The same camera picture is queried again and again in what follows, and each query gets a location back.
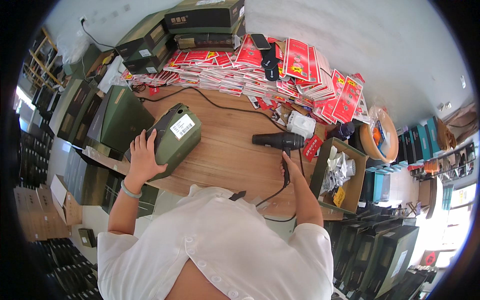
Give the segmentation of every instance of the hair dryer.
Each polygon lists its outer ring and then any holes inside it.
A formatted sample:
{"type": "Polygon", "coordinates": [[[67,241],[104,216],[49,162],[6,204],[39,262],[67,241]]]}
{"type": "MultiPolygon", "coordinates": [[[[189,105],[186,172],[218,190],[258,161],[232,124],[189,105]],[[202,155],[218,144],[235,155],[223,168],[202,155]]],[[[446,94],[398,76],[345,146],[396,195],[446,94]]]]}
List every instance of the hair dryer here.
{"type": "MultiPolygon", "coordinates": [[[[300,149],[304,146],[305,139],[303,136],[292,132],[279,132],[269,134],[254,134],[252,136],[252,144],[264,145],[283,150],[290,157],[290,150],[300,149]]],[[[290,174],[288,172],[287,162],[282,159],[283,169],[285,170],[283,186],[286,187],[290,183],[290,174]]]]}

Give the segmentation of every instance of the hand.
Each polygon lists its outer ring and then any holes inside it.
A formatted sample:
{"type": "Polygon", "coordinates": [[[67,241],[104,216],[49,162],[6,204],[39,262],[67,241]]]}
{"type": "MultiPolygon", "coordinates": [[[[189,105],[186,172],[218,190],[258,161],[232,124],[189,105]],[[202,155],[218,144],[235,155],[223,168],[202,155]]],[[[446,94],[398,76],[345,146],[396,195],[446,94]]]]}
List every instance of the hand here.
{"type": "MultiPolygon", "coordinates": [[[[295,184],[296,181],[299,179],[303,179],[303,175],[297,166],[296,163],[294,163],[290,157],[285,153],[285,151],[282,151],[282,157],[283,159],[287,162],[288,166],[288,172],[290,174],[290,181],[295,184]]],[[[283,165],[280,163],[280,172],[282,173],[282,176],[285,174],[285,170],[283,169],[283,165]]]]}
{"type": "Polygon", "coordinates": [[[165,172],[168,165],[156,164],[154,153],[156,129],[153,129],[148,141],[145,139],[145,133],[146,130],[143,129],[142,133],[130,143],[132,158],[130,171],[125,177],[125,187],[133,193],[140,193],[143,184],[156,174],[165,172]]]}

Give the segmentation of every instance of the wooden table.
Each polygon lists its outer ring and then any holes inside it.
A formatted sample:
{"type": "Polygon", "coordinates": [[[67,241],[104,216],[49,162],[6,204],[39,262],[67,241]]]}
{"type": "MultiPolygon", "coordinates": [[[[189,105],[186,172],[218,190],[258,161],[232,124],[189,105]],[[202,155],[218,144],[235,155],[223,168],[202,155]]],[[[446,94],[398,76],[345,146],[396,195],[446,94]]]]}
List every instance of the wooden table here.
{"type": "MultiPolygon", "coordinates": [[[[162,87],[158,94],[150,96],[147,88],[138,96],[159,99],[180,89],[177,86],[162,87]]],[[[254,110],[244,95],[236,97],[210,90],[201,92],[220,106],[254,110]]],[[[202,139],[170,176],[148,184],[181,196],[188,194],[192,184],[200,187],[218,186],[232,192],[246,190],[244,199],[247,202],[257,196],[265,199],[282,187],[281,150],[252,144],[253,134],[280,132],[266,117],[216,108],[194,90],[185,90],[158,102],[145,101],[144,106],[159,120],[178,102],[187,105],[202,122],[202,139]]],[[[130,167],[125,158],[119,162],[90,147],[84,153],[122,174],[127,174],[130,167]]],[[[298,150],[292,151],[291,157],[300,165],[298,150]]],[[[312,162],[303,158],[308,183],[315,163],[316,158],[312,162]]],[[[295,213],[293,185],[290,184],[269,202],[271,204],[260,211],[262,214],[291,217],[295,213]]]]}

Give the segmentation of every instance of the white wall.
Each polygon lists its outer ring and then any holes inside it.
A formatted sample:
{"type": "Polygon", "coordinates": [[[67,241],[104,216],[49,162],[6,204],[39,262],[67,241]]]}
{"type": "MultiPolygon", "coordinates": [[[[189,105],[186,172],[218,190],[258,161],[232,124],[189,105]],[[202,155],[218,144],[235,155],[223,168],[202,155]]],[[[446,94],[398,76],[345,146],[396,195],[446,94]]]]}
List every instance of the white wall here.
{"type": "MultiPolygon", "coordinates": [[[[101,43],[115,45],[145,15],[179,0],[62,0],[46,21],[54,38],[71,39],[79,18],[101,43]]],[[[385,103],[396,126],[440,118],[473,100],[465,64],[427,0],[246,0],[247,31],[315,45],[330,65],[366,80],[367,103],[385,103]],[[467,82],[463,89],[461,76],[467,82]],[[452,108],[438,112],[440,103],[452,108]]]]}

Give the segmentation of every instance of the white label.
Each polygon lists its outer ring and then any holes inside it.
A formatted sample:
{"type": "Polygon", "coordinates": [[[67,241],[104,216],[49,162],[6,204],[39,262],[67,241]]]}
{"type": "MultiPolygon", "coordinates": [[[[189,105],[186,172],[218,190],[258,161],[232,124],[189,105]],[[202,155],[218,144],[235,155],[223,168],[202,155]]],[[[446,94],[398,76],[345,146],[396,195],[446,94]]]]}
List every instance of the white label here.
{"type": "Polygon", "coordinates": [[[143,50],[140,50],[138,51],[138,53],[140,53],[140,55],[142,57],[147,57],[147,56],[151,56],[152,54],[150,54],[150,51],[148,51],[148,49],[143,49],[143,50]]]}
{"type": "Polygon", "coordinates": [[[400,272],[400,268],[402,267],[403,261],[405,260],[405,256],[407,255],[408,250],[405,250],[400,254],[400,258],[398,259],[398,262],[396,263],[395,270],[393,270],[392,277],[397,275],[398,272],[400,272]]]}
{"type": "Polygon", "coordinates": [[[178,140],[181,139],[190,129],[195,126],[195,123],[190,119],[190,117],[185,114],[181,117],[175,124],[170,127],[170,130],[175,134],[178,140]]]}
{"type": "Polygon", "coordinates": [[[196,5],[212,4],[212,3],[219,3],[219,2],[225,2],[225,0],[202,0],[202,1],[198,1],[196,5]]]}

